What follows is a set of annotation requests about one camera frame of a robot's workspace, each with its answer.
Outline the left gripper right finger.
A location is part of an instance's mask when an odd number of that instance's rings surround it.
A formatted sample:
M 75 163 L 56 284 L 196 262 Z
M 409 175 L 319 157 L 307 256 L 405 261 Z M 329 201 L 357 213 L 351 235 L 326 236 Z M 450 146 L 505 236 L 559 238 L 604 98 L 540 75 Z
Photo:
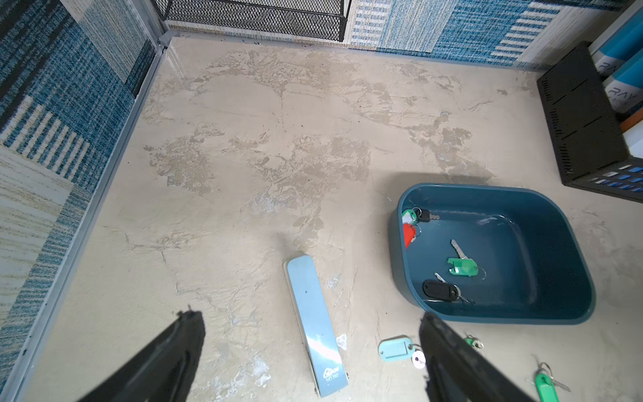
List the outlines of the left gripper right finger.
M 420 346 L 430 401 L 532 400 L 434 313 L 420 322 Z

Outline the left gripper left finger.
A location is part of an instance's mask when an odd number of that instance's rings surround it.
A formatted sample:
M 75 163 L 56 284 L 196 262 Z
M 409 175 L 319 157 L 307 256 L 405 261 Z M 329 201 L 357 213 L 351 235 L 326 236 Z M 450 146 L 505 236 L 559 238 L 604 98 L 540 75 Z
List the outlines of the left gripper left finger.
M 201 312 L 188 310 L 83 401 L 185 401 L 206 335 Z

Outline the key with green tag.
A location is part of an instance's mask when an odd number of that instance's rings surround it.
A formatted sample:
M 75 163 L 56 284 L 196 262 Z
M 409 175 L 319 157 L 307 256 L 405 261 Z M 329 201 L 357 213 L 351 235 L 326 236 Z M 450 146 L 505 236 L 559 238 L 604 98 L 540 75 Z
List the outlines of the key with green tag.
M 533 354 L 537 369 L 531 378 L 525 379 L 528 384 L 534 386 L 541 402 L 560 402 L 559 390 L 571 393 L 571 388 L 556 380 L 551 366 Z
M 484 349 L 484 344 L 482 343 L 482 341 L 479 338 L 477 338 L 477 337 L 475 337 L 475 336 L 473 336 L 471 334 L 467 334 L 467 336 L 465 338 L 465 341 L 470 346 L 472 346 L 472 348 L 475 348 L 477 350 L 483 350 Z
M 477 277 L 481 281 L 485 281 L 487 272 L 464 253 L 456 240 L 451 240 L 450 244 L 455 250 L 455 253 L 457 253 L 457 257 L 452 257 L 447 260 L 447 263 L 450 265 L 449 273 L 452 274 L 452 276 Z

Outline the key with teal tag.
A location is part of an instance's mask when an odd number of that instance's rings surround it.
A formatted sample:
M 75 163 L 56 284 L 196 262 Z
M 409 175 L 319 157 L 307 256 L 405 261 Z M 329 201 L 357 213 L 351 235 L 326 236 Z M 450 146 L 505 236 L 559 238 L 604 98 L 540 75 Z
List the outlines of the key with teal tag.
M 385 362 L 408 360 L 417 370 L 426 367 L 426 358 L 420 345 L 406 336 L 382 340 L 378 345 L 378 355 Z

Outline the key with black white tag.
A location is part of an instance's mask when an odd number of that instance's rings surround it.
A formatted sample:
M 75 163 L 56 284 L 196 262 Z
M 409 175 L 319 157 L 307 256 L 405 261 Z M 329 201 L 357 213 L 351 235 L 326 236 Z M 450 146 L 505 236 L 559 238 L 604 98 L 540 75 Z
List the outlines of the key with black white tag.
M 422 284 L 422 291 L 425 294 L 427 303 L 455 303 L 462 302 L 474 305 L 474 301 L 464 297 L 461 289 L 454 284 L 448 283 L 442 276 L 435 273 L 435 280 L 427 279 Z

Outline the key with red tag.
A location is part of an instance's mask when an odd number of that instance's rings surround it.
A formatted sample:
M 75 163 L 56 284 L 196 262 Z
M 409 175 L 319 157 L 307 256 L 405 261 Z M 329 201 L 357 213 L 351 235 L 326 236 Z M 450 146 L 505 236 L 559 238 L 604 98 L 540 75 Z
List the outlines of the key with red tag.
M 403 235 L 405 241 L 405 248 L 408 249 L 410 245 L 417 240 L 421 235 L 421 229 L 415 224 L 403 224 Z

